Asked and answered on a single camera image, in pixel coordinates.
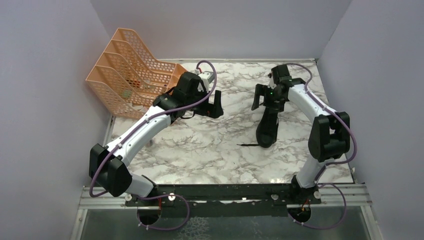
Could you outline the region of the black canvas sneaker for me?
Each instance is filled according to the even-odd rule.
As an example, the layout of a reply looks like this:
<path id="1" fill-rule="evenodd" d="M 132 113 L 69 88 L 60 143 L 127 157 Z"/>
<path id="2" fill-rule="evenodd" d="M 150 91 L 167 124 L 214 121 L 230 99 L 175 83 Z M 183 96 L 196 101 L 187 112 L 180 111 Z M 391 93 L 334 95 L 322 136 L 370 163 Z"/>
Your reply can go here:
<path id="1" fill-rule="evenodd" d="M 279 128 L 278 113 L 265 108 L 256 129 L 256 141 L 262 148 L 269 148 L 277 141 Z"/>

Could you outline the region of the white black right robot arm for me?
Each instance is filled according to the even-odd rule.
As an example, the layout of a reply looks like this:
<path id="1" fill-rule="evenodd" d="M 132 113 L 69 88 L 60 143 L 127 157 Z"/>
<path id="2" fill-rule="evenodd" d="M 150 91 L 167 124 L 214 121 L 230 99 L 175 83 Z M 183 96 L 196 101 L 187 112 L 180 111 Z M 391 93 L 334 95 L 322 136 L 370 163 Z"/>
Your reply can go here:
<path id="1" fill-rule="evenodd" d="M 309 157 L 301 170 L 292 178 L 288 196 L 300 204 L 317 190 L 317 183 L 325 168 L 335 163 L 350 150 L 350 117 L 328 107 L 308 87 L 309 81 L 291 76 L 288 64 L 273 67 L 268 74 L 268 85 L 255 86 L 252 110 L 260 106 L 263 97 L 265 110 L 256 128 L 257 145 L 269 148 L 277 141 L 278 114 L 285 104 L 296 105 L 312 124 L 308 139 Z"/>

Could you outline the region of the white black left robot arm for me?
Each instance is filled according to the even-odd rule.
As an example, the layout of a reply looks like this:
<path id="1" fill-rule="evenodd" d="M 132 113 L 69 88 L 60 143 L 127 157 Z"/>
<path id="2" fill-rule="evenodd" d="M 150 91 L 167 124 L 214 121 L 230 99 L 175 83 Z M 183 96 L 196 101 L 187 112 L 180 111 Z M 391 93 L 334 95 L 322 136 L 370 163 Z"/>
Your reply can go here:
<path id="1" fill-rule="evenodd" d="M 135 125 L 112 142 L 94 145 L 89 153 L 89 176 L 105 193 L 118 197 L 138 195 L 144 205 L 157 200 L 155 183 L 145 176 L 135 176 L 128 167 L 139 151 L 154 136 L 169 127 L 187 111 L 212 119 L 221 117 L 221 91 L 216 90 L 215 72 L 184 72 L 176 86 L 158 95 Z"/>

